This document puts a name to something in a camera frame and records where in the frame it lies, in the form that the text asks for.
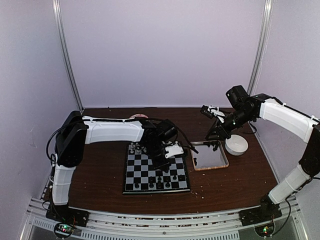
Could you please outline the black and white chessboard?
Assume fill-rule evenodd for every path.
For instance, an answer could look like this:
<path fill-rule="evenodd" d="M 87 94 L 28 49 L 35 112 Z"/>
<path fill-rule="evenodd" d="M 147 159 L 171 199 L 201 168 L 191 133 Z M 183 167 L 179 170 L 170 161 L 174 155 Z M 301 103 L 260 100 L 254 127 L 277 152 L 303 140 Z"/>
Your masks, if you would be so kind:
<path fill-rule="evenodd" d="M 122 185 L 122 193 L 124 195 L 182 193 L 191 191 L 185 153 L 169 159 L 171 165 L 168 173 L 159 169 L 154 170 L 152 160 L 145 154 L 145 151 L 139 149 L 135 143 L 127 146 L 126 153 Z M 179 175 L 183 176 L 183 180 L 179 180 Z M 161 176 L 162 189 L 157 189 L 159 176 Z M 149 188 L 149 177 L 153 177 L 153 188 Z M 170 181 L 165 181 L 166 177 L 170 177 Z M 170 182 L 169 188 L 166 187 L 166 182 Z M 139 183 L 139 188 L 135 188 L 135 183 Z"/>

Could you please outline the black chess king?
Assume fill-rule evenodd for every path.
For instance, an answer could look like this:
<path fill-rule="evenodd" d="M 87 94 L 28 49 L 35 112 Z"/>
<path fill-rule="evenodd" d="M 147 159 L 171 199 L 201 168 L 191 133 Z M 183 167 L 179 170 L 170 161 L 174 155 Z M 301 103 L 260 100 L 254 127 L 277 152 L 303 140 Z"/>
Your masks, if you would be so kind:
<path fill-rule="evenodd" d="M 158 181 L 156 184 L 157 189 L 162 189 L 163 188 L 163 183 L 161 181 Z"/>

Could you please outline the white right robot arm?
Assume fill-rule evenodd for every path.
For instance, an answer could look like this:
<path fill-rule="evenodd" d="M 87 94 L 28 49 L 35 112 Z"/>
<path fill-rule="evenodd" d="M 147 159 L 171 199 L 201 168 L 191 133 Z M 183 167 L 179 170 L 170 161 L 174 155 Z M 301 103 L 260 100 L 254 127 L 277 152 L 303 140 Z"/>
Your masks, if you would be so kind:
<path fill-rule="evenodd" d="M 262 149 L 276 178 L 256 207 L 242 210 L 242 219 L 271 220 L 281 216 L 280 204 L 303 188 L 311 193 L 310 182 L 320 173 L 320 120 L 288 106 L 265 93 L 250 95 L 241 85 L 226 92 L 230 110 L 203 105 L 201 113 L 213 123 L 207 141 L 220 141 L 228 154 L 244 146 L 243 156 L 253 152 L 249 137 Z"/>

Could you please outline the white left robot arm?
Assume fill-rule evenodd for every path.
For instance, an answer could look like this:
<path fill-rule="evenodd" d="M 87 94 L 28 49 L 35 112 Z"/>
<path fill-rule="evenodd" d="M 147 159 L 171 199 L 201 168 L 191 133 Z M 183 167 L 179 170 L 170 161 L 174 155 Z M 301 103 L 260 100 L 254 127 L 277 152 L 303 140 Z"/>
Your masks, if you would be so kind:
<path fill-rule="evenodd" d="M 56 133 L 51 189 L 52 213 L 61 222 L 72 218 L 69 191 L 76 167 L 83 160 L 84 147 L 99 142 L 132 142 L 146 150 L 155 168 L 165 171 L 171 157 L 184 150 L 178 142 L 170 142 L 178 128 L 168 119 L 97 118 L 78 111 L 69 114 Z"/>

